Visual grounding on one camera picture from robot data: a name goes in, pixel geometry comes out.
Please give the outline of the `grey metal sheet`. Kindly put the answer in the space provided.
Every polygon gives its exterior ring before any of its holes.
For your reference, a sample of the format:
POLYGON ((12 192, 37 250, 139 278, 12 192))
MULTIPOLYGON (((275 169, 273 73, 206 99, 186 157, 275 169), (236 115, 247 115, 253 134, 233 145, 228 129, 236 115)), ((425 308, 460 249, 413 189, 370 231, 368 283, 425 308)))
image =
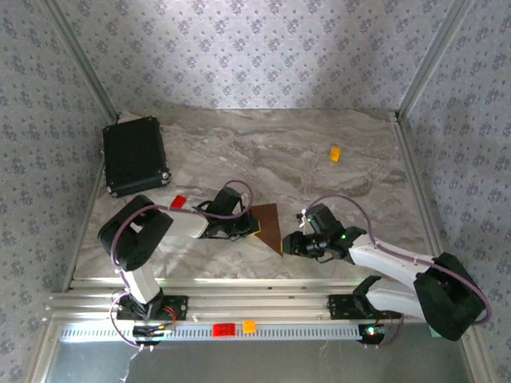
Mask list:
POLYGON ((45 383, 474 383, 460 345, 406 335, 383 349, 349 341, 57 345, 45 383))

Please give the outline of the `aluminium mounting rail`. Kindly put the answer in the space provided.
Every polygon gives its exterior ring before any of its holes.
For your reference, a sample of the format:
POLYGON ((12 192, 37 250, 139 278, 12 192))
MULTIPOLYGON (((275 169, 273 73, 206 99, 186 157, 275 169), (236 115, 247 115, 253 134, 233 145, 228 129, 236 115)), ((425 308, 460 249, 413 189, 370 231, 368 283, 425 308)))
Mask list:
MULTIPOLYGON (((188 297, 185 322, 212 324, 254 319, 259 323, 324 323, 331 294, 350 294, 360 279, 157 279, 168 295, 188 297)), ((119 278, 77 278, 50 295, 45 320, 105 320, 123 291, 119 278)))

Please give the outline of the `black case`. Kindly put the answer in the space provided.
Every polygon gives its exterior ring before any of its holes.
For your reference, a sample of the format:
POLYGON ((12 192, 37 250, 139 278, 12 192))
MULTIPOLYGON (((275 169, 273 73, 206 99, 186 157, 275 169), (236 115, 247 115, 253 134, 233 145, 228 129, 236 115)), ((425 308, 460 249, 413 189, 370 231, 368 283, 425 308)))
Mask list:
POLYGON ((107 126, 102 131, 105 186, 115 198, 170 182, 160 122, 154 116, 107 126))

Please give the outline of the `brown paper sheet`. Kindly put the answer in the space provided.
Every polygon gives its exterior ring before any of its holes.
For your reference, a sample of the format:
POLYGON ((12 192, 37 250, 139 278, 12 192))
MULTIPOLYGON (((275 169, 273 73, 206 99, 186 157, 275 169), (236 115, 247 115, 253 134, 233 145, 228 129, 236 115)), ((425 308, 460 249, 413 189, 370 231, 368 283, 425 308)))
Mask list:
POLYGON ((282 257, 282 235, 277 205, 275 203, 256 205, 252 207, 252 212, 259 221, 259 232, 255 236, 282 257))

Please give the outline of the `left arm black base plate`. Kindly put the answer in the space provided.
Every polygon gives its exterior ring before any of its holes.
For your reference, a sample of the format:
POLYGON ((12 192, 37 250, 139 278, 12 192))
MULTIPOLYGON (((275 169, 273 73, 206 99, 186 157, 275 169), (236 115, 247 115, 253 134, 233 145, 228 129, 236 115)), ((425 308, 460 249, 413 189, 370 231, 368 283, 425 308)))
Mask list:
POLYGON ((120 299, 117 319, 133 321, 184 321, 188 312, 188 296, 160 295, 149 303, 140 303, 131 295, 120 299))

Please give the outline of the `aluminium side rail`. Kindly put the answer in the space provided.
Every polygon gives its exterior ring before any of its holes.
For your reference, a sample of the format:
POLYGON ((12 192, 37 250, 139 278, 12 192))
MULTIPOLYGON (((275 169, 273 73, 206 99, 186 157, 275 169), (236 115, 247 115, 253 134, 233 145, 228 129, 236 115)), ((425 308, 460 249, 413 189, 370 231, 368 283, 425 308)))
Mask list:
POLYGON ((424 232, 426 234, 426 242, 428 248, 434 255, 440 255, 444 252, 442 238, 440 237, 438 226, 434 221, 429 200, 426 198, 426 193, 422 187, 422 180, 419 176, 417 167, 415 166, 413 153, 410 150, 410 146, 406 138, 406 132, 403 129, 400 120, 398 119, 397 112, 390 111, 389 118, 394 127, 398 145, 402 153, 402 158, 405 163, 409 183, 414 195, 414 201, 418 209, 418 214, 420 216, 424 232))
POLYGON ((90 216, 93 212, 93 206, 95 204, 95 200, 97 198, 97 193, 100 188, 101 177, 102 177, 104 168, 105 168, 105 160, 102 159, 100 162, 99 168, 97 170, 97 174, 95 175, 92 191, 91 191, 91 194, 89 196, 89 199, 88 199, 88 202, 87 202, 87 205, 85 208, 85 216, 84 216, 84 219, 82 220, 81 227, 77 234, 76 242, 74 244, 73 251, 71 253, 71 258, 70 258, 68 266, 66 268, 65 277, 63 279, 63 284, 61 286, 62 293, 66 293, 69 290, 71 283, 73 281, 73 275, 76 270, 77 259, 78 259, 78 256, 79 256, 79 253, 81 250, 81 246, 83 244, 83 240, 84 240, 84 237, 85 237, 85 234, 87 231, 87 227, 89 225, 90 216))

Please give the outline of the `aluminium corner post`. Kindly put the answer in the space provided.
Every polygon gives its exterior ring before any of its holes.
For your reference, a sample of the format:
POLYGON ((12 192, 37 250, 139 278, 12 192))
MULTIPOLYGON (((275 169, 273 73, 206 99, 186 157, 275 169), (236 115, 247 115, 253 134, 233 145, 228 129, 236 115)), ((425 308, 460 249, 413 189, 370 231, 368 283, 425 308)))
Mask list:
POLYGON ((452 0, 446 16, 440 23, 418 71, 399 105, 398 122, 402 122, 410 115, 473 3, 474 0, 452 0))
POLYGON ((57 35, 67 48, 73 62, 84 77, 85 83, 90 87, 99 106, 111 121, 116 122, 119 113, 110 100, 108 93, 93 68, 92 62, 81 46, 77 35, 74 33, 57 0, 38 0, 38 2, 55 28, 57 35))

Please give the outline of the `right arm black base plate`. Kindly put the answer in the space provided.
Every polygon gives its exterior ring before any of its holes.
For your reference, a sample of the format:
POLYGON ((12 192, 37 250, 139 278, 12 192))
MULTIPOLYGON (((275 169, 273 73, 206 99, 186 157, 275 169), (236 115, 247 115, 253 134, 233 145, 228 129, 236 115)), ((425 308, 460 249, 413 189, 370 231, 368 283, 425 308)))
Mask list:
POLYGON ((347 319, 400 319, 401 314, 394 311, 378 311, 362 298, 353 294, 331 294, 327 299, 327 309, 332 320, 347 319))

